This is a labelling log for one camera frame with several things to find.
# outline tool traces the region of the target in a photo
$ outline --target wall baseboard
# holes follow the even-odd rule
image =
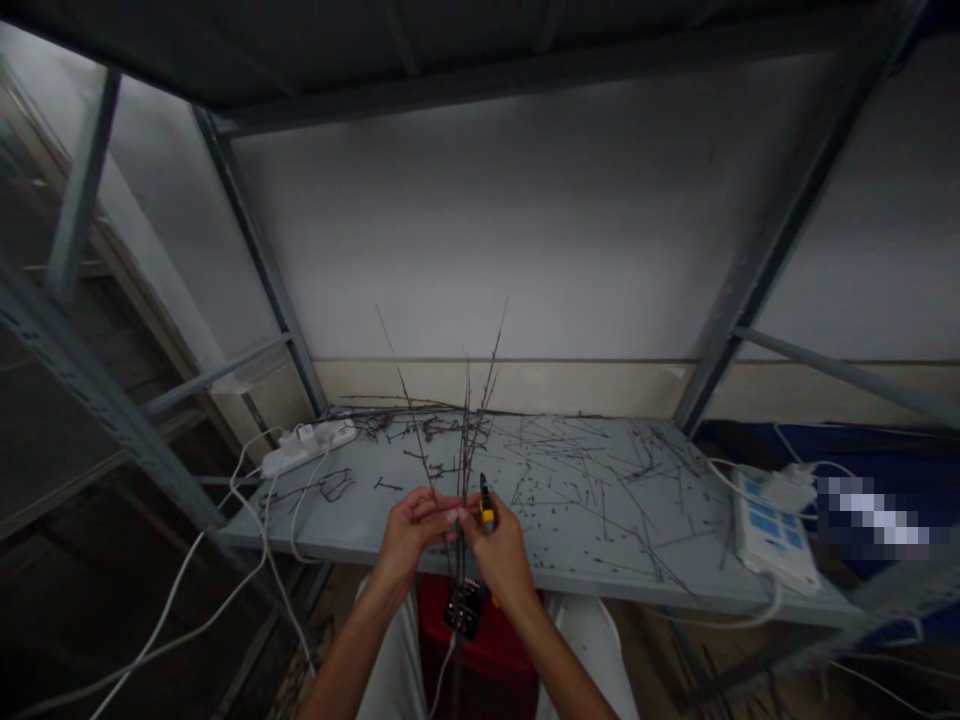
[[[960,400],[960,364],[861,363],[908,387]],[[327,399],[336,405],[403,402],[392,360],[320,360],[314,363]],[[465,361],[401,360],[411,397],[462,404]],[[470,363],[471,405],[478,405],[489,363]],[[490,407],[528,413],[658,417],[673,415],[693,362],[498,361]],[[805,365],[741,362],[730,371],[709,417],[744,422],[851,422],[926,426],[908,410]]]

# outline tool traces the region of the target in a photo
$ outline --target white power strip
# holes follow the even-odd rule
[[[357,428],[350,419],[301,425],[296,432],[283,434],[279,449],[264,455],[261,476],[273,479],[356,437]]]
[[[763,481],[736,468],[731,481],[747,495],[763,498]],[[820,591],[820,575],[813,562],[807,534],[800,520],[777,512],[743,495],[734,495],[737,518],[737,556],[750,570],[768,572],[801,595]]]

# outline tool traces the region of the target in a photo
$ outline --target blue and white power strip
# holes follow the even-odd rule
[[[731,481],[747,495],[761,498],[762,480],[737,468]],[[734,495],[737,518],[737,556],[754,572],[776,575],[780,582],[802,595],[820,591],[817,573],[799,518],[777,512],[742,495]]]

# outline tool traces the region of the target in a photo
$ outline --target white pants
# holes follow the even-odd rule
[[[365,586],[366,580],[361,583],[358,596]],[[414,593],[408,594],[387,628],[357,720],[427,720],[430,708],[423,694],[416,602]],[[639,720],[623,666],[620,636],[600,598],[548,594],[546,609],[620,720]],[[541,685],[536,720],[557,717]]]

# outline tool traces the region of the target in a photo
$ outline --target human hand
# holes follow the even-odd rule
[[[475,496],[467,506],[478,503],[479,496]],[[457,520],[457,508],[462,506],[461,498],[445,497],[419,487],[390,511],[380,555],[367,587],[383,597],[391,613],[400,608],[407,596],[424,549],[454,540],[454,533],[448,531]]]
[[[496,493],[490,493],[490,498],[498,521],[496,530],[490,535],[483,534],[469,507],[457,508],[457,515],[473,548],[484,582],[500,601],[504,612],[515,617],[525,603],[532,600],[539,604],[537,593],[533,587],[520,521]]]

